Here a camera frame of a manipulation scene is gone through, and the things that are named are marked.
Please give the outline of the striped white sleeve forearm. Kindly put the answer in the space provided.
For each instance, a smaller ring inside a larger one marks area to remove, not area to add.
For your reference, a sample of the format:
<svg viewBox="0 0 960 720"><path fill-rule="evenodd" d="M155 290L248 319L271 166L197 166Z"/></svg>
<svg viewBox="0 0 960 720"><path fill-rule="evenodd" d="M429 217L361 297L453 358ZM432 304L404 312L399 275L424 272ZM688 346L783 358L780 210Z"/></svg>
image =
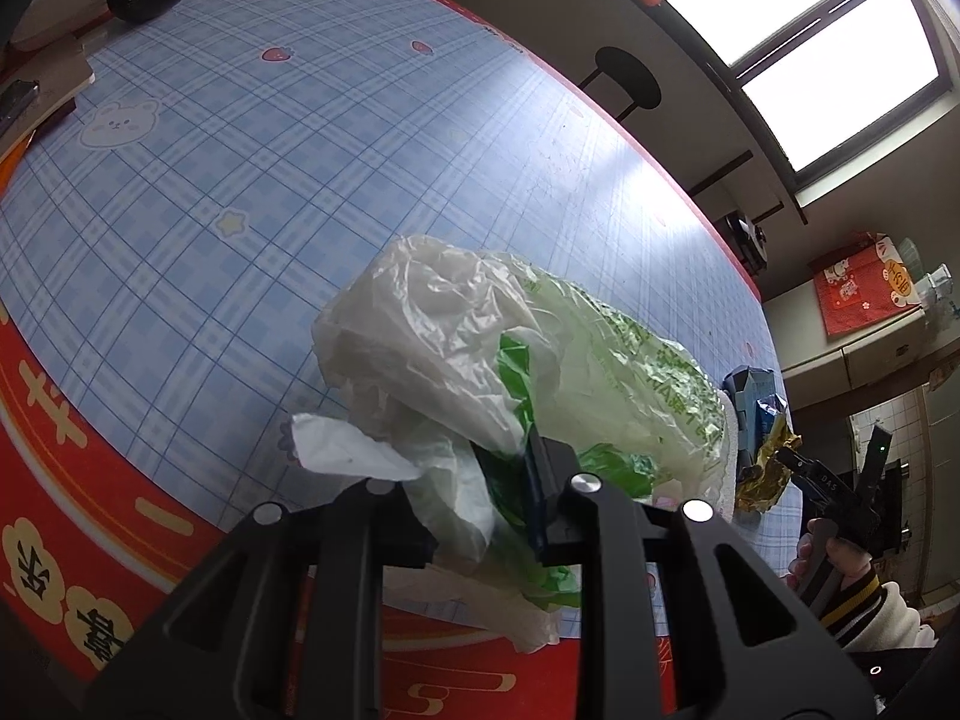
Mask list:
<svg viewBox="0 0 960 720"><path fill-rule="evenodd" d="M900 585L878 582L874 571L836 592L820 622L851 653L932 649L937 644L934 629L907 605Z"/></svg>

